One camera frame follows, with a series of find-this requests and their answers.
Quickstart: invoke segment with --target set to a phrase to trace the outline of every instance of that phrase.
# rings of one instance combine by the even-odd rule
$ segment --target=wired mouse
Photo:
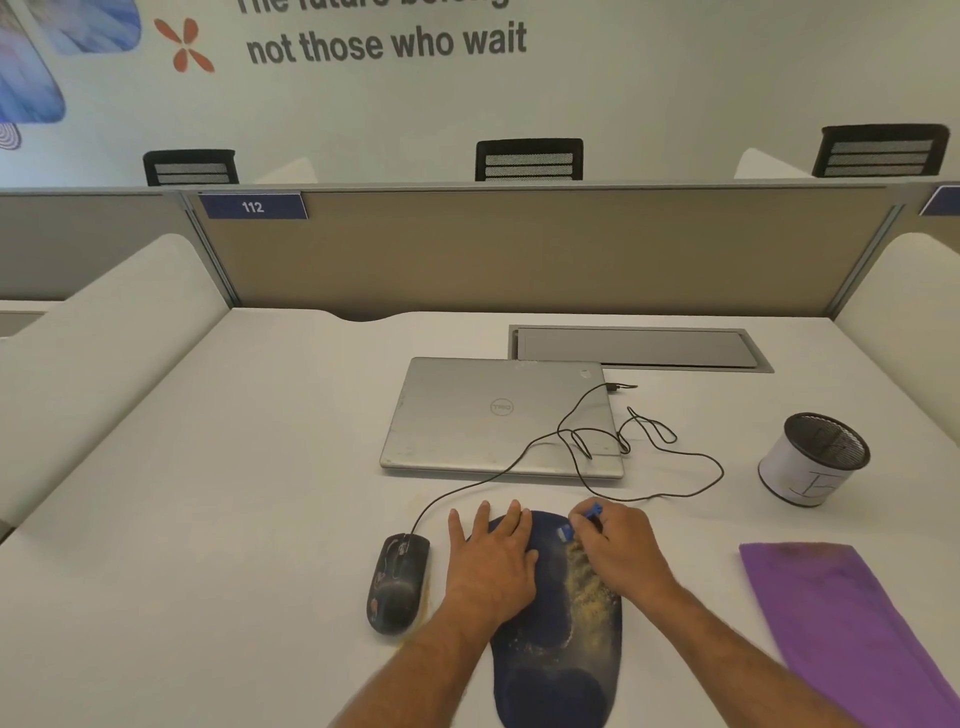
[[[367,595],[367,621],[381,635],[405,632],[417,618],[429,554],[430,542],[415,534],[383,542]]]

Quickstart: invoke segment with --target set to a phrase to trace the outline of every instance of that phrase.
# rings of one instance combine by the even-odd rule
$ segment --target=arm
[[[643,511],[605,500],[603,532],[570,514],[590,564],[608,587],[632,601],[669,640],[731,728],[850,728],[834,705],[715,616],[677,583]]]
[[[514,501],[488,533],[490,504],[477,511],[469,542],[450,511],[444,603],[360,691],[332,728],[446,728],[497,627],[534,600],[537,552],[526,552],[529,510]]]

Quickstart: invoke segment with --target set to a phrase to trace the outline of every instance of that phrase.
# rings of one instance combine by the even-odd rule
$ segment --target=pen holder
[[[757,472],[778,498],[813,508],[869,462],[870,448],[852,429],[832,417],[801,412],[783,423],[783,434]]]

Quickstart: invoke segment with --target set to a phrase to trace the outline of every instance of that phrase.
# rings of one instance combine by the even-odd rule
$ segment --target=desk surface
[[[737,556],[750,541],[855,545],[960,688],[955,517],[960,449],[825,319],[417,313],[351,323],[233,310],[0,546],[0,713],[18,726],[325,725],[396,645],[366,624],[383,539],[461,480],[378,467],[412,356],[502,357],[509,324],[746,328],[772,375],[608,370],[612,397],[665,421],[727,477],[647,506],[679,578],[776,654]],[[756,463],[813,410],[874,452],[823,508],[770,496]],[[694,490],[708,462],[640,442],[625,495]],[[420,532],[443,596],[445,514],[512,497],[565,513],[574,484],[499,483],[450,498]],[[612,727],[722,725],[670,645],[632,607]],[[459,728],[498,725],[485,654]]]

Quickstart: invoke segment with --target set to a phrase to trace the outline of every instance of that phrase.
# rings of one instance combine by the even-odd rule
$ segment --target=laptop lid
[[[412,359],[380,465],[499,473],[531,440],[556,430],[587,390],[603,383],[596,362]],[[590,392],[564,427],[613,432],[606,387]],[[571,446],[584,477],[623,477],[613,438],[599,432],[582,437],[592,460]],[[531,447],[511,473],[575,476],[576,470],[566,446],[553,436]]]

